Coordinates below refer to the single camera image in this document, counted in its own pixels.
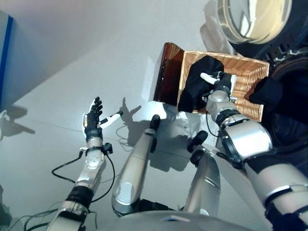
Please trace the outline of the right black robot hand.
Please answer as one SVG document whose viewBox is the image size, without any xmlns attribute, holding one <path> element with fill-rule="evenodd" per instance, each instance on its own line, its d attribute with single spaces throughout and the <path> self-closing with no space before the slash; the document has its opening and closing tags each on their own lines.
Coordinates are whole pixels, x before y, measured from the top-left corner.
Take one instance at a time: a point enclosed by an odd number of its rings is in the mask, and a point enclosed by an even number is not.
<svg viewBox="0 0 308 231">
<path fill-rule="evenodd" d="M 234 74 L 217 71 L 211 74 L 201 73 L 200 78 L 210 85 L 212 91 L 223 90 L 230 95 L 233 92 L 237 77 Z"/>
</svg>

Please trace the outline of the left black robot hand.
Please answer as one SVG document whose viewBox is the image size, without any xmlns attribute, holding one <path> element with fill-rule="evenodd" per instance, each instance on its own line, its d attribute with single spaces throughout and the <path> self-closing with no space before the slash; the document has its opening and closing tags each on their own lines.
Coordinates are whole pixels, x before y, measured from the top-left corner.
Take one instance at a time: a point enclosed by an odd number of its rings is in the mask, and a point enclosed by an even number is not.
<svg viewBox="0 0 308 231">
<path fill-rule="evenodd" d="M 102 108 L 103 106 L 100 97 L 96 97 L 90 104 L 90 109 L 88 113 L 83 115 L 82 130 L 86 138 L 86 141 L 96 137 L 102 139 L 103 129 L 113 124 L 123 115 L 123 112 L 120 110 L 112 114 L 111 116 L 108 116 L 100 120 L 100 116 L 103 113 Z"/>
</svg>

